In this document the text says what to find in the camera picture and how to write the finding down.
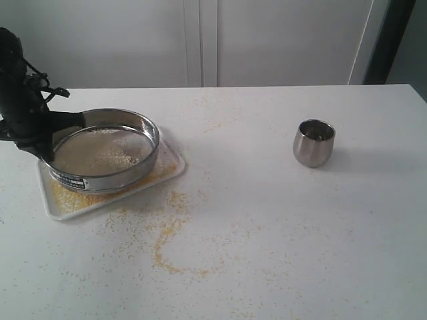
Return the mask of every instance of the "cabinet door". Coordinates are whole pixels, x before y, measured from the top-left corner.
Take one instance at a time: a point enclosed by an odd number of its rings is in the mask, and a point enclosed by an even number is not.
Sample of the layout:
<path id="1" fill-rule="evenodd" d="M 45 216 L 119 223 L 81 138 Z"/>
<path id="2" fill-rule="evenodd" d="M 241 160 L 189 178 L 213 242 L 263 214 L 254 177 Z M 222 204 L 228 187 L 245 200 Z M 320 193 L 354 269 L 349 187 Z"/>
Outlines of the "cabinet door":
<path id="1" fill-rule="evenodd" d="M 387 2 L 218 0 L 218 85 L 361 83 Z"/>
<path id="2" fill-rule="evenodd" d="M 11 31 L 21 38 L 26 58 L 48 73 L 54 85 L 197 86 L 200 71 L 197 83 L 194 69 L 200 70 L 200 60 L 186 43 L 199 53 L 199 43 L 191 40 L 199 39 L 198 16 L 185 18 L 187 1 L 12 1 L 20 6 L 15 19 L 21 25 Z M 197 23 L 188 23 L 189 18 Z M 186 37 L 185 29 L 194 25 L 196 32 Z"/>

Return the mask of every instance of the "robotic arm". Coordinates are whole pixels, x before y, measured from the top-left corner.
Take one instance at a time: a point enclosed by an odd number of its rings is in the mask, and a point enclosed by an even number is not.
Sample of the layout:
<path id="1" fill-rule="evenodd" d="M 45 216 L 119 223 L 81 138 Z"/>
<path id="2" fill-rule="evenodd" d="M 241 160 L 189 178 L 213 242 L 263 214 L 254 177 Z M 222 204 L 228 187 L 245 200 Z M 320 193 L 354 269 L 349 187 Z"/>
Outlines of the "robotic arm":
<path id="1" fill-rule="evenodd" d="M 27 67 L 35 73 L 27 75 Z M 41 92 L 49 96 L 44 98 Z M 47 103 L 55 95 L 68 97 L 69 92 L 50 88 L 47 74 L 24 59 L 19 38 L 0 28 L 0 140 L 13 141 L 18 149 L 52 161 L 52 134 L 68 127 L 85 127 L 82 113 L 49 110 Z"/>

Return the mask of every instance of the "dark door frame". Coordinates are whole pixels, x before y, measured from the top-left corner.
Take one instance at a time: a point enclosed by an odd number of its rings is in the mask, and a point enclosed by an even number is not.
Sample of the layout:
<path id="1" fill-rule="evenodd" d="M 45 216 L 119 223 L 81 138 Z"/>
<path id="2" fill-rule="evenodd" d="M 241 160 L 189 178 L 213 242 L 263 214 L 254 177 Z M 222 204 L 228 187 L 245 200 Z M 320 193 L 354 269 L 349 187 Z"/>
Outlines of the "dark door frame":
<path id="1" fill-rule="evenodd" d="M 390 0 L 374 52 L 365 74 L 365 85 L 383 85 L 393 66 L 416 0 Z"/>

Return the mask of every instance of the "sieve label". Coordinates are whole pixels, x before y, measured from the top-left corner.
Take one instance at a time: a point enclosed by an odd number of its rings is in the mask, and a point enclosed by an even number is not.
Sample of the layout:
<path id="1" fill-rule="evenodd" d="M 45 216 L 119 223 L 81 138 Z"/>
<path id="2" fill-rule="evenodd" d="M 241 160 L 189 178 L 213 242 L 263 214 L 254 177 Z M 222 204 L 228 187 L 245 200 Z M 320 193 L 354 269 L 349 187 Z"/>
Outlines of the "sieve label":
<path id="1" fill-rule="evenodd" d="M 54 171 L 51 171 L 51 174 L 55 176 L 56 180 L 62 182 L 64 185 L 82 190 L 86 189 L 86 181 L 83 178 L 69 177 Z"/>

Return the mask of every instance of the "stainless steel cup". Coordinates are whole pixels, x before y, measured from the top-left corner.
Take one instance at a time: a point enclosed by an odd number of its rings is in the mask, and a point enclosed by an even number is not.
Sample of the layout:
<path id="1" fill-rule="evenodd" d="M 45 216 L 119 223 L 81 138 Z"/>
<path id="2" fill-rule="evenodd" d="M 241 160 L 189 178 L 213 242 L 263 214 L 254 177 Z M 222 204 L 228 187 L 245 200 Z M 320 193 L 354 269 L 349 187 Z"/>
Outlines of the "stainless steel cup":
<path id="1" fill-rule="evenodd" d="M 334 147 L 335 129 L 321 120 L 306 120 L 300 124 L 294 140 L 295 158 L 306 167 L 323 165 Z"/>

